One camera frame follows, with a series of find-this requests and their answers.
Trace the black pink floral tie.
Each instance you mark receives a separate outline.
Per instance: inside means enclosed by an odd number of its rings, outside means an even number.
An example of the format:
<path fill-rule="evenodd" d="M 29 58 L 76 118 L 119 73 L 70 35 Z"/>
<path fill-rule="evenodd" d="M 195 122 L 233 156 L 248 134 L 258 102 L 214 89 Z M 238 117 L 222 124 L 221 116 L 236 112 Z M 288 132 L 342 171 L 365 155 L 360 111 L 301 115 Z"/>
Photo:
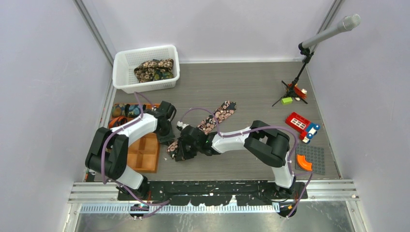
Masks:
<path fill-rule="evenodd" d="M 236 111 L 236 102 L 234 101 L 225 101 L 219 108 L 217 108 L 213 115 L 216 117 L 214 118 L 211 114 L 207 116 L 201 123 L 197 126 L 199 130 L 204 132 L 205 134 L 209 134 L 217 125 L 217 123 L 222 123 Z M 176 160 L 177 152 L 178 152 L 178 142 L 174 141 L 167 147 L 167 154 L 170 155 L 172 159 Z"/>

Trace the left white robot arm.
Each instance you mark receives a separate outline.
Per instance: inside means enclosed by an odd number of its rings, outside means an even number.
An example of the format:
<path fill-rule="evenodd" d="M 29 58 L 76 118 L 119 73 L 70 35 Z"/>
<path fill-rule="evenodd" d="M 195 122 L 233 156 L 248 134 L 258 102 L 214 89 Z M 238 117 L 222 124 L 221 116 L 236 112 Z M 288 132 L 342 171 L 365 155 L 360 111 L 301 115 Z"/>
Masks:
<path fill-rule="evenodd" d="M 120 190 L 143 200 L 149 192 L 147 177 L 127 164 L 128 149 L 148 134 L 155 134 L 161 145 L 170 144 L 175 135 L 171 122 L 176 108 L 162 101 L 159 107 L 145 109 L 137 118 L 114 128 L 98 128 L 85 159 L 85 166 L 119 182 Z"/>

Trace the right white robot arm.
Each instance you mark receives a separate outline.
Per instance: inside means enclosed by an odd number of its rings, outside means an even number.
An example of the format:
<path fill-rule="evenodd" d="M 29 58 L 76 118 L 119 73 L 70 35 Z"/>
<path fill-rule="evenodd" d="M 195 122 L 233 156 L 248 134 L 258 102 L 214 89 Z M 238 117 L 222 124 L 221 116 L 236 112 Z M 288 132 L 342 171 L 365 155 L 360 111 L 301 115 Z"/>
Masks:
<path fill-rule="evenodd" d="M 282 131 L 260 121 L 242 130 L 232 132 L 204 132 L 182 122 L 177 123 L 180 137 L 169 146 L 169 155 L 175 161 L 189 160 L 197 153 L 207 156 L 238 150 L 247 150 L 258 160 L 272 168 L 276 192 L 282 198 L 295 193 L 295 177 L 287 164 L 290 138 Z"/>

